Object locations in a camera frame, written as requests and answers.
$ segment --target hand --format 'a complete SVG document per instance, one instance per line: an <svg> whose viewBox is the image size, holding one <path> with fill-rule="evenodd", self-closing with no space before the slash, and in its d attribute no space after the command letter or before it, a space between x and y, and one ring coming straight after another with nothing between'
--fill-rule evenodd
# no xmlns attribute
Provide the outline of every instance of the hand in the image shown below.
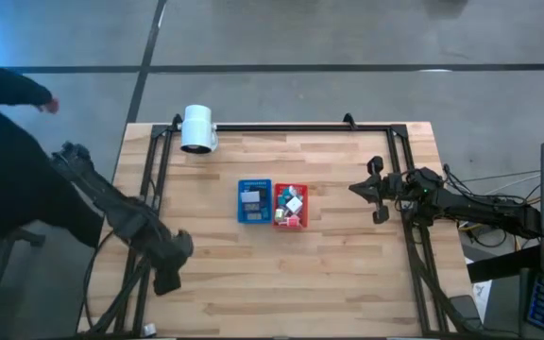
<svg viewBox="0 0 544 340"><path fill-rule="evenodd" d="M43 110L46 110L49 113L56 114L58 112L58 109L60 108L60 102L57 98L52 98L52 101L45 105L36 106L37 110L39 112L43 112Z"/></svg>

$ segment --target butcher block tabletop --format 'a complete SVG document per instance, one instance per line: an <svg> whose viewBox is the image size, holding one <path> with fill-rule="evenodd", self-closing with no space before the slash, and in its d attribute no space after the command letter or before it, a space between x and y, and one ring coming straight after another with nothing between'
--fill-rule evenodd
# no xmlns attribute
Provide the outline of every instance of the butcher block tabletop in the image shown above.
<svg viewBox="0 0 544 340"><path fill-rule="evenodd" d="M442 173L431 124L403 124L415 166ZM113 182L127 196L139 194L151 129L152 124L127 126ZM400 215L387 202L390 219L374 225L374 206L348 190L367 178L365 164L373 156L384 158L383 173L391 171L384 133L218 136L217 150L203 156L182 152L180 134L174 134L161 221L172 232L190 232L195 254L180 271L179 290L157 297L149 284L144 323L154 323L163 337L420 335ZM271 224L239 224L240 179L307 184L308 227L278 231ZM105 226L102 237L109 231ZM449 297L471 295L454 223L437 221L430 232L440 285ZM121 288L127 255L116 238L98 253L88 290L94 320ZM128 329L136 295L137 288L127 310ZM434 323L429 292L426 300ZM83 314L78 330L87 328Z"/></svg>

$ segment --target gray floor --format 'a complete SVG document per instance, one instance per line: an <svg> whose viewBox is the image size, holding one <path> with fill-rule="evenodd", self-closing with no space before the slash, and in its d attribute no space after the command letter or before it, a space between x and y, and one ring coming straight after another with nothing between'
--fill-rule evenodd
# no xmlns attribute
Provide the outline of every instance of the gray floor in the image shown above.
<svg viewBox="0 0 544 340"><path fill-rule="evenodd" d="M0 0L0 65L140 65L157 2ZM168 0L152 59L300 63L544 63L544 0ZM60 113L1 111L47 151L85 144L111 179L138 74L32 77L59 97ZM544 142L544 71L151 74L137 121L169 121L194 103L219 122L337 121L345 112L359 121L432 121L442 161L463 179L538 169ZM535 185L505 192L526 195ZM31 228L47 242L14 250L0 336L72 334L91 252L66 232ZM490 308L514 303L493 294ZM489 325L511 327L504 315L489 313Z"/></svg>

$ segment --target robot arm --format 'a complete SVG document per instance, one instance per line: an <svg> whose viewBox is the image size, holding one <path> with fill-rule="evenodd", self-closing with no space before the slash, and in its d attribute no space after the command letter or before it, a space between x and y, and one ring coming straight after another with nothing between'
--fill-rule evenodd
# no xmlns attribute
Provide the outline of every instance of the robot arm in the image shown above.
<svg viewBox="0 0 544 340"><path fill-rule="evenodd" d="M108 183L95 171L83 145L65 143L60 152L52 154L51 164L106 215L115 236L146 256L155 268L157 295L180 288L179 269L194 250L188 232L180 230L172 235L143 201L123 195Z"/></svg>
<svg viewBox="0 0 544 340"><path fill-rule="evenodd" d="M367 165L370 177L349 189L377 205L375 224L389 218L384 199L412 202L409 217L414 226L429 227L438 218L449 218L495 226L506 232L532 239L543 236L540 212L526 202L498 196L458 195L444 189L444 180L433 170L421 168L382 178L383 159L374 157Z"/></svg>

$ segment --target small cube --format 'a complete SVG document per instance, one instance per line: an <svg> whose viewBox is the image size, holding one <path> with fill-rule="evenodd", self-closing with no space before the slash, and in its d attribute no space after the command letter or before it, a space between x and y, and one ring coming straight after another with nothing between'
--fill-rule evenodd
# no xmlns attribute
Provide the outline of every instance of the small cube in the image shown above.
<svg viewBox="0 0 544 340"><path fill-rule="evenodd" d="M303 203L297 197L293 197L287 204L286 207L291 211L291 213L298 213L301 210Z"/></svg>

